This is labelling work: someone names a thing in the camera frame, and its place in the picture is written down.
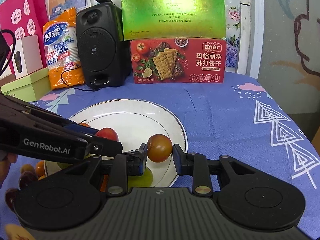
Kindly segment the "person's left hand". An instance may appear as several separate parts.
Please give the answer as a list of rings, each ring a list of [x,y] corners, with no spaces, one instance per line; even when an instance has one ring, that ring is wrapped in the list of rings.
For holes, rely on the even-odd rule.
[[[8,176],[10,165],[16,163],[17,158],[18,158],[17,154],[8,153],[5,159],[0,162],[0,185],[1,186]]]

